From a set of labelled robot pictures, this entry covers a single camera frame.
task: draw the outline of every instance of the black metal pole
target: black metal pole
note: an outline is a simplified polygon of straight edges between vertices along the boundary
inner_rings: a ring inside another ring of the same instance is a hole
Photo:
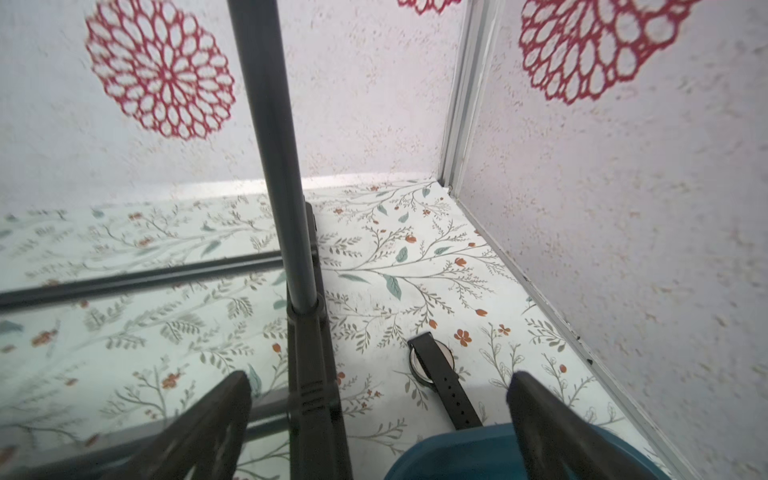
[[[308,313],[317,304],[317,288],[277,3],[229,0],[229,6],[291,304]]]
[[[100,296],[121,295],[135,290],[208,280],[217,276],[264,272],[278,269],[282,265],[283,258],[280,252],[265,252],[187,265],[167,266],[156,270],[122,273],[121,275],[79,280],[61,285],[11,290],[0,293],[0,313],[45,306],[50,303],[92,300]]]

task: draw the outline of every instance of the floral pattern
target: floral pattern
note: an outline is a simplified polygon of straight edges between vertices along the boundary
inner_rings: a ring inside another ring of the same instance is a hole
[[[519,45],[531,86],[572,104],[635,78],[698,0],[528,0]]]
[[[205,138],[234,103],[234,79],[214,37],[170,2],[112,0],[86,18],[86,47],[104,92],[164,137]]]
[[[586,421],[659,461],[436,182],[305,194],[318,225],[355,478],[383,478],[412,445],[452,430],[439,398],[409,370],[407,339],[424,331],[451,349],[485,424],[509,421],[505,390],[524,369]],[[249,253],[256,244],[271,249],[263,202],[252,196],[12,216],[2,228],[13,234],[3,240],[17,238],[0,254],[18,269],[11,276],[40,284]],[[139,242],[147,237],[158,250],[142,263]],[[90,243],[73,241],[67,251],[69,238]],[[28,240],[36,242],[28,250],[34,254],[19,253]],[[100,253],[98,245],[108,248]],[[4,316],[0,345],[14,349],[0,362],[0,452],[8,452],[0,468],[61,444],[98,449],[113,432],[172,421],[236,369],[257,392],[283,388],[285,288],[284,274],[274,271]],[[235,476],[285,479],[288,459],[285,432],[259,439],[243,449]]]
[[[462,0],[397,0],[397,3],[401,7],[413,8],[419,15],[428,10],[434,10],[439,15],[448,5],[452,3],[461,3],[461,1]]]

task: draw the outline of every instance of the blue bin rim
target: blue bin rim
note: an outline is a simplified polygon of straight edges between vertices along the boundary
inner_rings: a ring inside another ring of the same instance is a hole
[[[594,426],[606,440],[613,444],[617,449],[621,450],[625,455],[634,459],[637,463],[644,466],[649,473],[655,475],[658,480],[670,480],[661,468],[653,463],[648,457],[640,453],[635,447],[626,443],[624,440],[617,437],[615,434],[609,432],[606,429]],[[400,458],[397,459],[394,465],[389,469],[384,480],[400,480],[406,478],[406,473],[411,469],[412,465],[419,462],[422,456],[427,453],[444,448],[456,447],[457,445],[477,442],[479,440],[488,440],[498,437],[513,437],[515,444],[517,445],[517,438],[515,437],[515,428],[511,423],[502,423],[501,425],[490,425],[487,427],[478,427],[476,429],[461,430],[458,432],[442,433],[424,439],[421,442],[415,444]]]

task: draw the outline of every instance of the white wall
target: white wall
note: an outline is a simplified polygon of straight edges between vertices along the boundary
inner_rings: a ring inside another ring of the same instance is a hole
[[[768,3],[678,5],[568,105],[507,2],[459,198],[704,477],[768,478]]]
[[[190,141],[142,127],[105,94],[86,49],[96,5],[0,3],[0,204],[149,200],[261,178],[226,2],[174,2],[212,34],[234,79],[231,117]],[[280,2],[303,176],[437,171],[464,10]]]

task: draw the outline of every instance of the orange flower print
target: orange flower print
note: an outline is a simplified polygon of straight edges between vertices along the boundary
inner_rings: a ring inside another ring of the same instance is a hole
[[[40,335],[32,339],[32,346],[47,345],[56,336],[58,330],[53,329],[50,332],[40,332]]]
[[[462,346],[467,346],[467,344],[472,341],[472,339],[469,338],[469,332],[462,329],[456,330],[456,333],[453,334],[453,338],[457,339]]]
[[[94,443],[96,443],[97,440],[98,440],[98,434],[92,435],[88,440],[85,441],[85,446],[90,447]]]
[[[8,460],[13,458],[13,454],[16,453],[18,447],[16,445],[9,445],[0,449],[0,467],[8,463]]]
[[[169,373],[165,379],[163,379],[163,389],[175,389],[176,381],[181,377],[181,373]]]

